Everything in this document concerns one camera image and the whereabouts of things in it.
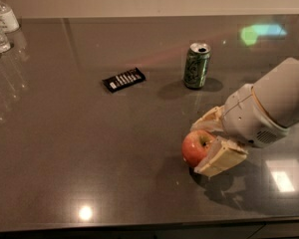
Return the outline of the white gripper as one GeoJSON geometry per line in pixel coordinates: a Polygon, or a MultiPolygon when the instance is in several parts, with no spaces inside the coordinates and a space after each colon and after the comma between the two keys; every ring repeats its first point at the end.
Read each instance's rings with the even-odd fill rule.
{"type": "MultiPolygon", "coordinates": [[[[198,119],[191,131],[223,131],[237,141],[257,148],[285,137],[289,129],[275,122],[257,100],[253,86],[245,84],[228,97],[224,106],[214,107],[198,119]]],[[[248,150],[241,144],[218,136],[194,172],[215,176],[246,159],[248,150]]]]}

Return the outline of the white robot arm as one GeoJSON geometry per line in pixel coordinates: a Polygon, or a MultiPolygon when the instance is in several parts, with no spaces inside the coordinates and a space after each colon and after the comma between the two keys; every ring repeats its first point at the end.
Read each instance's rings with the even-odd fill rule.
{"type": "Polygon", "coordinates": [[[299,122],[299,60],[288,58],[253,84],[245,84],[221,107],[198,119],[192,130],[221,131],[194,171],[212,177],[288,135],[299,122]]]}

